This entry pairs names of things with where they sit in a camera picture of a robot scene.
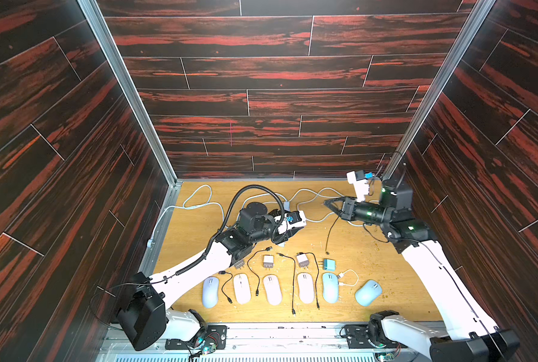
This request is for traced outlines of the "pink mouse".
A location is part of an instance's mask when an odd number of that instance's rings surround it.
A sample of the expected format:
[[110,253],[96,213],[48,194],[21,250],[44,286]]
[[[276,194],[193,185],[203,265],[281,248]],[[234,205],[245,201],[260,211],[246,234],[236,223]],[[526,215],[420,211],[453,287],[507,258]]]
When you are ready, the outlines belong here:
[[235,275],[233,281],[237,302],[241,305],[248,303],[252,298],[252,294],[247,274],[240,273]]
[[298,297],[304,304],[311,304],[315,300],[314,279],[307,272],[299,273],[297,276]]
[[267,301],[272,306],[278,306],[282,302],[282,292],[279,279],[276,275],[266,275],[263,278]]

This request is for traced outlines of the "teal adapter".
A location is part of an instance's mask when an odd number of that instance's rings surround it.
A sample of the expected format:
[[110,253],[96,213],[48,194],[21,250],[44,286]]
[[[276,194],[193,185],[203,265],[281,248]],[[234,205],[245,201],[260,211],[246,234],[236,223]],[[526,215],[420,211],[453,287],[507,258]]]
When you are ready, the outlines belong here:
[[324,259],[323,269],[328,272],[334,272],[336,270],[336,262],[333,259]]

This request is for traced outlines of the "light blue mouse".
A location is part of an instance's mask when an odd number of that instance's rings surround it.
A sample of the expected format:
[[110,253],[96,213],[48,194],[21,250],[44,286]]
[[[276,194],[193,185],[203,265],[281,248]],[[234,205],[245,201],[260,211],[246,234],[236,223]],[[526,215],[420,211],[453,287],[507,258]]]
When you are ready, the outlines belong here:
[[323,299],[329,304],[335,304],[339,298],[338,276],[331,272],[323,274]]
[[361,306],[370,306],[381,294],[382,287],[374,280],[368,280],[355,293],[355,299]]

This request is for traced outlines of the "white mouse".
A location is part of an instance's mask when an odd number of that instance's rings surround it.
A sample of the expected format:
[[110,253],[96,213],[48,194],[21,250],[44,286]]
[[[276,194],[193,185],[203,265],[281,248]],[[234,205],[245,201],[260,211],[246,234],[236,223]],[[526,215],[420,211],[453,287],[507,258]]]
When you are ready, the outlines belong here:
[[208,277],[202,284],[202,304],[206,309],[212,309],[218,304],[219,279]]

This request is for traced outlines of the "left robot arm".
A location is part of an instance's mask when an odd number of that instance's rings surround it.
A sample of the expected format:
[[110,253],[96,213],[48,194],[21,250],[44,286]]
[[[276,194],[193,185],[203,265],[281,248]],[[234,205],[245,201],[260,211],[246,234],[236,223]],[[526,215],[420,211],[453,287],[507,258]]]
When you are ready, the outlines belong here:
[[242,261],[258,242],[282,244],[306,224],[302,211],[269,212],[262,203],[252,202],[201,253],[150,277],[142,272],[133,275],[123,286],[116,319],[134,350],[143,351],[160,339],[200,348],[208,334],[207,323],[195,310],[175,311],[172,305],[208,277]]

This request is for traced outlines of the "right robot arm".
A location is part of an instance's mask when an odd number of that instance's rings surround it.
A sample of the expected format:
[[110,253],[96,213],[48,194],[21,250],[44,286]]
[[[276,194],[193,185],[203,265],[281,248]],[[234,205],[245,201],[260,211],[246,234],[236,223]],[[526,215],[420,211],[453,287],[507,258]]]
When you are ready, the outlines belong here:
[[477,303],[451,267],[430,226],[402,209],[358,202],[352,197],[325,201],[345,221],[379,226],[385,238],[413,268],[434,301],[445,332],[409,321],[398,312],[373,314],[368,341],[374,347],[405,345],[432,361],[508,361],[520,347],[513,330],[502,330]]

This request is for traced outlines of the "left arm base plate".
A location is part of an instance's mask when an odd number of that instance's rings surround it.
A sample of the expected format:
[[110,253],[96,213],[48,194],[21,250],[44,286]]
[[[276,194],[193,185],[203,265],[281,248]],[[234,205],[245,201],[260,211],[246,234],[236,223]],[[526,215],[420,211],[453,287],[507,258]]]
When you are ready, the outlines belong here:
[[197,336],[189,342],[179,339],[167,339],[165,350],[168,351],[191,351],[193,353],[202,352],[211,354],[217,350],[225,350],[227,345],[228,326],[223,324],[209,324],[204,332],[199,332]]

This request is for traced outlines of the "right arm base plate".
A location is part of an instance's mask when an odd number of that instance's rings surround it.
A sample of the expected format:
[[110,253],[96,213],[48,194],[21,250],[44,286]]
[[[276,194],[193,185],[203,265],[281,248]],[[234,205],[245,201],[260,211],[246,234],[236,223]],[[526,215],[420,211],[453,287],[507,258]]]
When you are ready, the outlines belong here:
[[349,349],[396,349],[396,342],[373,342],[368,334],[367,324],[345,324],[339,336],[347,342]]

